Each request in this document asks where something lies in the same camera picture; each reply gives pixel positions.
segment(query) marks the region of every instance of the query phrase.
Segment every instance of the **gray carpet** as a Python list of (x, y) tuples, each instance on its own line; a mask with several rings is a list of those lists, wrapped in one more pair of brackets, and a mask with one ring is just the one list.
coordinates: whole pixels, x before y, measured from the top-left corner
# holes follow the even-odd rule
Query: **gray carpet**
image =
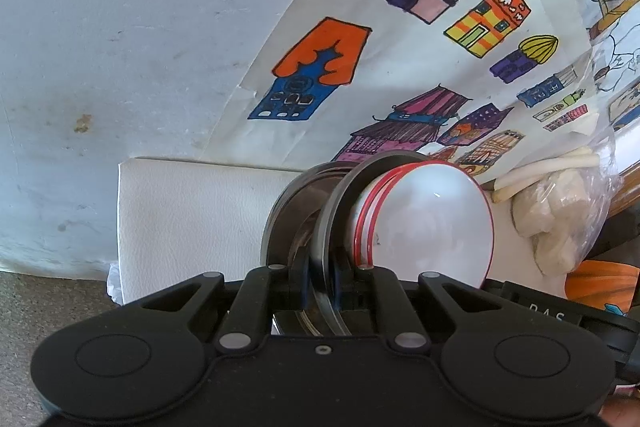
[(104, 282), (0, 272), (0, 426), (37, 426), (46, 418), (29, 376), (38, 343), (114, 307)]

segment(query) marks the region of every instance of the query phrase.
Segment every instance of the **brown stain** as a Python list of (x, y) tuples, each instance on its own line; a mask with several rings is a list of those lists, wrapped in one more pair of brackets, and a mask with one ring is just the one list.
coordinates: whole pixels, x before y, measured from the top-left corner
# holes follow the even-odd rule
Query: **brown stain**
[(74, 132), (87, 132), (91, 126), (92, 118), (93, 117), (90, 114), (84, 114), (80, 118), (78, 118), (76, 120), (76, 127), (74, 128)]

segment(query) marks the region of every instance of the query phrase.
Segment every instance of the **wall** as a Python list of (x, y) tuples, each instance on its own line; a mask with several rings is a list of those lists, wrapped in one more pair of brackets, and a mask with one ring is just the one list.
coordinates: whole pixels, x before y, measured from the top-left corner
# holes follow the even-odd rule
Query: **wall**
[(291, 0), (0, 0), (0, 269), (103, 279), (118, 163), (198, 158)]

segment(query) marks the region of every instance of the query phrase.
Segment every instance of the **orange roof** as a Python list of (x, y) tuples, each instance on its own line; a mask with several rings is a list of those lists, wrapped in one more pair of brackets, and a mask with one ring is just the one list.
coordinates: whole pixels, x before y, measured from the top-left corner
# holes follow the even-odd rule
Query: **orange roof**
[(524, 0), (493, 0), (502, 12), (511, 20), (516, 27), (520, 26), (524, 19), (531, 13), (531, 8)]

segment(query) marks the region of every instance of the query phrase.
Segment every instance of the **yellow dome roof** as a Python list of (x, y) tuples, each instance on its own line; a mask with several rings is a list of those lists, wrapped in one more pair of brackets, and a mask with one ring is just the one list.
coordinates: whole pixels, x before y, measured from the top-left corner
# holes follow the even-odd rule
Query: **yellow dome roof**
[(526, 57), (544, 64), (558, 49), (558, 37), (553, 35), (534, 35), (524, 39), (518, 46)]

